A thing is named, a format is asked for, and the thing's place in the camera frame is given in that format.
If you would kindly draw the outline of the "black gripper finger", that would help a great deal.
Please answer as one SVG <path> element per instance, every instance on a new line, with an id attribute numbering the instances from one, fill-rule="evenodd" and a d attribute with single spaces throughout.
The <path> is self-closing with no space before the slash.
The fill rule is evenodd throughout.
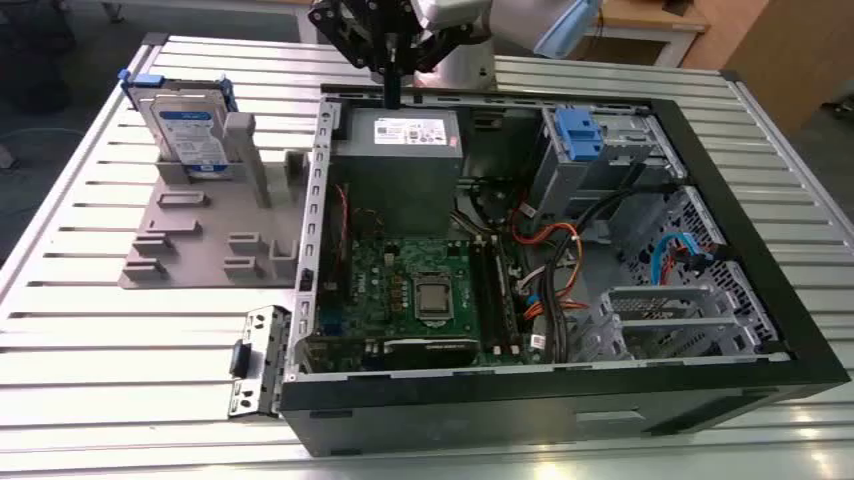
<path id="1" fill-rule="evenodd" d="M 339 1 L 314 1 L 307 18 L 356 69 L 368 69 L 383 87 L 383 106 L 394 109 L 395 34 L 371 34 L 338 7 Z"/>
<path id="2" fill-rule="evenodd" d="M 474 24 L 466 23 L 432 32 L 423 40 L 423 32 L 415 24 L 402 26 L 394 40 L 394 108 L 400 108 L 403 78 L 415 73 L 427 73 L 466 44 L 474 34 Z"/>

